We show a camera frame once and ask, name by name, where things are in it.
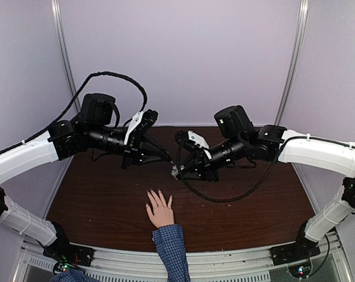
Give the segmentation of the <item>clear nail polish bottle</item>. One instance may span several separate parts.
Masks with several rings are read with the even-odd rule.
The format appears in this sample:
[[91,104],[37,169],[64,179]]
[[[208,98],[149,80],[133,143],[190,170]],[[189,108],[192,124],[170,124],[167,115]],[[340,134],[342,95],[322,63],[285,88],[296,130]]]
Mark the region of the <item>clear nail polish bottle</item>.
[[177,180],[180,179],[180,173],[179,173],[179,171],[178,171],[177,165],[174,165],[174,166],[172,167],[171,175],[172,175],[175,179],[177,179]]

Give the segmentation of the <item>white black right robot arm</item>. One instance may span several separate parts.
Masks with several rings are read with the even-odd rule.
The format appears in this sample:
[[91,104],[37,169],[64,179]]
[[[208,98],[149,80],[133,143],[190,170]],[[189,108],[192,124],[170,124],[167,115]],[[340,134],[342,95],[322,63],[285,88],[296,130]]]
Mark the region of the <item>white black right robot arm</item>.
[[243,158],[272,165],[303,164],[344,176],[334,198],[302,225],[297,242],[290,247],[294,259],[303,259],[328,231],[355,212],[355,142],[324,139],[275,125],[257,130],[240,105],[220,110],[214,119],[226,139],[216,146],[209,147],[202,136],[191,130],[175,134],[179,149],[189,151],[185,160],[177,157],[171,172],[176,179],[217,182],[220,168]]

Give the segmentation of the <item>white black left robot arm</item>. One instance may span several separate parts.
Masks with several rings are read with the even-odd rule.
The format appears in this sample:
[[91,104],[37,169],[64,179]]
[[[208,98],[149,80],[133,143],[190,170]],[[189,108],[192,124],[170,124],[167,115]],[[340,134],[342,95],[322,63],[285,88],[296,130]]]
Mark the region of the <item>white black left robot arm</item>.
[[63,228],[17,205],[1,185],[35,167],[65,160],[89,149],[121,156],[122,169],[131,165],[171,162],[167,150],[147,135],[158,113],[151,109],[141,110],[133,116],[127,129],[111,127],[112,116],[120,115],[115,102],[114,97],[102,93],[86,94],[81,111],[72,120],[56,122],[40,136],[0,154],[0,223],[50,247],[62,261],[74,255]]

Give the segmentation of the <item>mannequin hand with painted nails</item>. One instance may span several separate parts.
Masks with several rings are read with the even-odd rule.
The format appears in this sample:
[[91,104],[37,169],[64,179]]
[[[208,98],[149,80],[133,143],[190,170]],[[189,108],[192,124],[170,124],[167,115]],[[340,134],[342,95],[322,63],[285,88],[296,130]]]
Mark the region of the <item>mannequin hand with painted nails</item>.
[[146,212],[151,223],[157,228],[175,224],[174,212],[172,209],[173,196],[165,200],[161,190],[147,192],[150,204],[146,203]]

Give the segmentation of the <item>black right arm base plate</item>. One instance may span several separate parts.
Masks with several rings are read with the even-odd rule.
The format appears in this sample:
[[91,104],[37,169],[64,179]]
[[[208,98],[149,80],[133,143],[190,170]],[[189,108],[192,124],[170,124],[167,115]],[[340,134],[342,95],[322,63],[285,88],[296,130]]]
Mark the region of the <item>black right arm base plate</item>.
[[308,247],[302,244],[290,243],[270,249],[274,266],[290,264],[300,260],[307,260],[311,256],[321,253],[318,246]]

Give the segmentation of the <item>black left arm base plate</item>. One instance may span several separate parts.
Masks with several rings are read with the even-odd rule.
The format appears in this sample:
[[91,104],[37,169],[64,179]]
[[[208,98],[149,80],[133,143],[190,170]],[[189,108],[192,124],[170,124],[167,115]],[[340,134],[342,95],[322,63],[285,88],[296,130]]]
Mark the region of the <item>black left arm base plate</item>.
[[43,246],[43,255],[63,264],[90,267],[94,257],[94,249],[74,244],[71,244],[67,249],[60,250]]

